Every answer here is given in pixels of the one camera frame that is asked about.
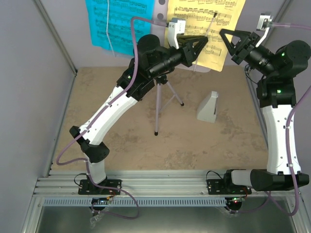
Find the white music stand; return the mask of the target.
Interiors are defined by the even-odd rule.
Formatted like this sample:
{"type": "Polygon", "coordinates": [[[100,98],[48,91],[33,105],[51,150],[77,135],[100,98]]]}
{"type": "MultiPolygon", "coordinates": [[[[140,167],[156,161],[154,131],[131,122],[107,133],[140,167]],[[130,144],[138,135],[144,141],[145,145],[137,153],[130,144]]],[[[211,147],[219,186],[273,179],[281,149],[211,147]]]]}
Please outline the white music stand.
{"type": "Polygon", "coordinates": [[[184,35],[185,25],[185,20],[177,18],[173,18],[168,24],[142,17],[131,18],[134,58],[117,80],[100,112],[89,124],[88,132],[94,130],[96,135],[104,137],[116,121],[154,87],[154,80],[165,80],[167,74],[172,73],[178,65],[192,66],[208,38],[205,35],[184,35]],[[134,29],[136,20],[167,27],[169,37],[172,38],[169,48],[161,46],[159,38],[154,34],[144,35],[137,40],[134,29]]]}

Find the blue sheet music page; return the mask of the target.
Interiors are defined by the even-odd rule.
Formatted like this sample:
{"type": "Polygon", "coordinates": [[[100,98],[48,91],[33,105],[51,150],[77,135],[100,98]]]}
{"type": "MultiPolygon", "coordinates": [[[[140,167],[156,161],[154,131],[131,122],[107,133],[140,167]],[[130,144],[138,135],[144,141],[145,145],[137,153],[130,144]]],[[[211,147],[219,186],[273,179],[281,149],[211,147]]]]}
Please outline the blue sheet music page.
{"type": "Polygon", "coordinates": [[[152,19],[153,0],[87,0],[93,46],[113,54],[133,55],[131,18],[152,19]]]}

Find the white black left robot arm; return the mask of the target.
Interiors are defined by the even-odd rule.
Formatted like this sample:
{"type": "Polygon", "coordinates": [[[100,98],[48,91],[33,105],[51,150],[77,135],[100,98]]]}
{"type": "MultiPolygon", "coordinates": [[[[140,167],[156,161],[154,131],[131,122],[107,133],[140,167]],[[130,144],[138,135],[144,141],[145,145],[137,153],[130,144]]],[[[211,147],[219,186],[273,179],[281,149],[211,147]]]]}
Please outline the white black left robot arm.
{"type": "Polygon", "coordinates": [[[203,35],[179,35],[178,48],[165,48],[154,34],[141,37],[137,43],[138,60],[131,60],[106,102],[84,125],[70,128],[71,136],[85,154],[92,177],[89,187],[94,193],[106,190],[104,160],[110,150],[103,139],[107,132],[154,87],[155,78],[165,77],[180,64],[190,67],[207,42],[208,38],[203,35]]]}

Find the yellow sheet music page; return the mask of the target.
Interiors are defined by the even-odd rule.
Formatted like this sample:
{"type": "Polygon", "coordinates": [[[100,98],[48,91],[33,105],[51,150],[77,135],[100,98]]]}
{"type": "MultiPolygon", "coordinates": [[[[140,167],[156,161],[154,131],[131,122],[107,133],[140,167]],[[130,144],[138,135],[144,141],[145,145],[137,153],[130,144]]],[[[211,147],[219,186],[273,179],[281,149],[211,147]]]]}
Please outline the yellow sheet music page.
{"type": "Polygon", "coordinates": [[[235,30],[244,0],[170,0],[167,20],[186,20],[185,35],[204,35],[208,43],[200,52],[194,67],[206,67],[221,72],[228,53],[219,35],[221,29],[235,30]]]}

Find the white metronome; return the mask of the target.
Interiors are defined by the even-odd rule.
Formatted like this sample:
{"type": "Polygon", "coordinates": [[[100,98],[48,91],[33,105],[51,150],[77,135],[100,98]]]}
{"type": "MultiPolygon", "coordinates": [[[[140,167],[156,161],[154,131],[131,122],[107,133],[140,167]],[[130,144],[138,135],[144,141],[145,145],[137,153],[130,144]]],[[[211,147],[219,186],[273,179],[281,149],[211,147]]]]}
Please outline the white metronome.
{"type": "Polygon", "coordinates": [[[215,123],[218,97],[218,92],[211,91],[208,96],[200,102],[196,112],[196,118],[198,120],[215,123]]]}

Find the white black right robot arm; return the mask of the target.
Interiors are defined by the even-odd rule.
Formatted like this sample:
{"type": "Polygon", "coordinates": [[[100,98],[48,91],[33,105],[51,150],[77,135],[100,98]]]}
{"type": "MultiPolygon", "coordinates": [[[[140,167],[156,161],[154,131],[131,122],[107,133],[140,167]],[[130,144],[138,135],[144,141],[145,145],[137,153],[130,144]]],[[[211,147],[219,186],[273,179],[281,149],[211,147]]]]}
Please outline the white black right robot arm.
{"type": "Polygon", "coordinates": [[[272,53],[261,45],[256,33],[221,29],[220,36],[236,64],[245,61],[263,75],[256,93],[268,138],[267,168],[228,170],[223,181],[225,192],[234,194],[241,186],[256,191],[287,191],[308,185],[310,178],[302,173],[290,123],[297,106],[294,78],[308,67],[310,45],[294,40],[272,53]]]}

